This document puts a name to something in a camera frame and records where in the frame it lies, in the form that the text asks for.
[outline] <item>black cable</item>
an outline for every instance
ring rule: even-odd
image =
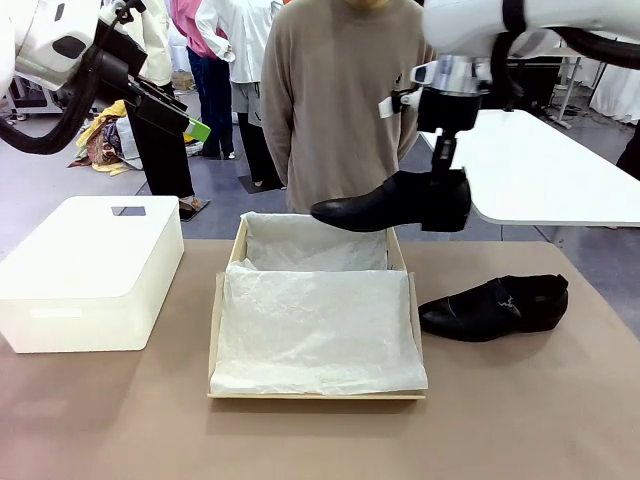
[[[506,102],[505,110],[512,111],[515,102],[524,96],[522,87],[513,81],[507,58],[513,42],[520,36],[519,33],[505,32],[498,35],[493,45],[491,54],[491,76],[493,77],[493,91],[500,96],[500,100]]]
[[[618,67],[640,70],[640,45],[610,40],[579,28],[554,27],[551,30],[585,57]]]
[[[75,94],[60,121],[49,133],[42,137],[31,137],[10,125],[6,120],[0,119],[0,138],[12,147],[31,154],[51,155],[65,148],[77,135],[98,92],[100,83],[98,55],[102,51],[101,47],[104,46],[105,41],[113,32],[117,23],[124,18],[131,6],[138,1],[127,1],[102,37],[98,47],[92,47],[93,50],[88,58],[82,60],[79,73],[75,75],[73,80],[76,87]]]

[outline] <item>shoe buckle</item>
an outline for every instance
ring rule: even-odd
[[[513,299],[513,297],[509,297],[505,302],[498,301],[498,305],[500,305],[502,308],[506,308],[514,315],[521,317],[522,315],[520,314],[520,310],[518,310],[518,307],[514,305],[514,301],[515,300]]]

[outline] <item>black strap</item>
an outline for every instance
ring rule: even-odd
[[[522,33],[527,29],[524,0],[503,0],[502,21],[509,32]]]

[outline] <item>woman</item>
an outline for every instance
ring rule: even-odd
[[[262,131],[260,76],[273,18],[282,0],[202,0],[196,24],[209,48],[229,62],[233,111],[256,187],[279,188]],[[216,33],[224,31],[229,37]]]
[[[187,52],[200,97],[202,121],[211,128],[202,155],[219,158],[222,151],[224,158],[229,160],[235,158],[229,64],[215,56],[196,26],[195,16],[201,3],[201,0],[171,0],[171,19],[178,31],[187,37]]]

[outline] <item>jeans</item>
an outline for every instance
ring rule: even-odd
[[[636,133],[616,165],[636,180],[640,180],[640,121],[636,126]]]
[[[222,148],[228,155],[233,152],[229,64],[217,58],[200,57],[189,47],[187,53],[200,98],[202,123],[211,129],[203,154],[216,156]]]

